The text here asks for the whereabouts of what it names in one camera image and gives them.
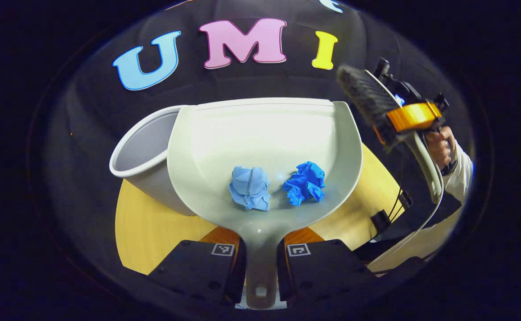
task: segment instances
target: white handle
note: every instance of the white handle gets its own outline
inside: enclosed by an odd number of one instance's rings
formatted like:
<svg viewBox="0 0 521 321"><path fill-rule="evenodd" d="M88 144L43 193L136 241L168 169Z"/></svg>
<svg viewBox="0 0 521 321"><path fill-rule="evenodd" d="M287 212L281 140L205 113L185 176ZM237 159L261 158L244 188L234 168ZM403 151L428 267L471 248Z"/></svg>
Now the white handle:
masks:
<svg viewBox="0 0 521 321"><path fill-rule="evenodd" d="M277 295L277 246L282 238L255 235L254 239L243 240L247 252L247 305L270 309Z"/></svg>

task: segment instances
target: black background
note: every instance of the black background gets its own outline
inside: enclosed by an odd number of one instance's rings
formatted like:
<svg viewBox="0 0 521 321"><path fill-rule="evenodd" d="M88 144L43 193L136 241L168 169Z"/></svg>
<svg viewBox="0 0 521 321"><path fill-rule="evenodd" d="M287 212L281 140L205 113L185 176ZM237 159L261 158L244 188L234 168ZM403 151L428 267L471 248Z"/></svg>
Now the black background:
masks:
<svg viewBox="0 0 521 321"><path fill-rule="evenodd" d="M0 320L150 317L102 290L55 247L33 212L25 176L26 135L49 80L138 5L0 2ZM397 311L391 317L398 319L521 319L521 1L356 6L389 21L441 65L461 65L487 108L496 152L489 207L467 248L437 278L378 311Z"/></svg>

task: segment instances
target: pink letter m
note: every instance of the pink letter m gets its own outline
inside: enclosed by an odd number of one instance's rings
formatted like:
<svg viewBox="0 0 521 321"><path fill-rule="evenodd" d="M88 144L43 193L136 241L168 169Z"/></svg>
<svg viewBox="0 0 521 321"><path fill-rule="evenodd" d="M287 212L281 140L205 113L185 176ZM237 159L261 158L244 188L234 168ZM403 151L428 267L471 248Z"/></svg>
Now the pink letter m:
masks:
<svg viewBox="0 0 521 321"><path fill-rule="evenodd" d="M279 19L261 19L251 28L248 34L242 33L230 21L215 21L203 25L200 31L207 33L209 39L209 60L205 68L216 69L231 64L231 59L224 55L223 46L241 62L247 61L252 49L258 43L258 53L252 59L262 63L285 62L282 53L281 33L286 21Z"/></svg>

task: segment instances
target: black bristles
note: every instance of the black bristles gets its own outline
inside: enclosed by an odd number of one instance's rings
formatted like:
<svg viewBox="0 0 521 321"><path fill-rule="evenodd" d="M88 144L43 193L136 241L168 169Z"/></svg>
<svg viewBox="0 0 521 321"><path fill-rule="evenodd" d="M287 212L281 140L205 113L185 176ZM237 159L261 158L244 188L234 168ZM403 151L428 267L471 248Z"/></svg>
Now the black bristles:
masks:
<svg viewBox="0 0 521 321"><path fill-rule="evenodd" d="M385 114L400 107L389 91L366 71L342 65L336 79L369 126L385 122Z"/></svg>

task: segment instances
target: dustpan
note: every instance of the dustpan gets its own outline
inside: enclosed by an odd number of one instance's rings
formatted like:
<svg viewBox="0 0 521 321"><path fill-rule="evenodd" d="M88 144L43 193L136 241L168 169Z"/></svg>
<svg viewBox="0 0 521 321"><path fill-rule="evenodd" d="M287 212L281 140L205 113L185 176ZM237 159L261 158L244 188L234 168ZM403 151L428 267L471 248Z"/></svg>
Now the dustpan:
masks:
<svg viewBox="0 0 521 321"><path fill-rule="evenodd" d="M324 172L321 202L289 204L283 183L299 164ZM258 98L183 106L169 140L168 171L185 205L203 219L235 231L247 252L247 303L268 309L277 290L277 246L289 232L336 210L362 172L358 127L345 102ZM270 210L245 210L228 191L236 166L269 176Z"/></svg>

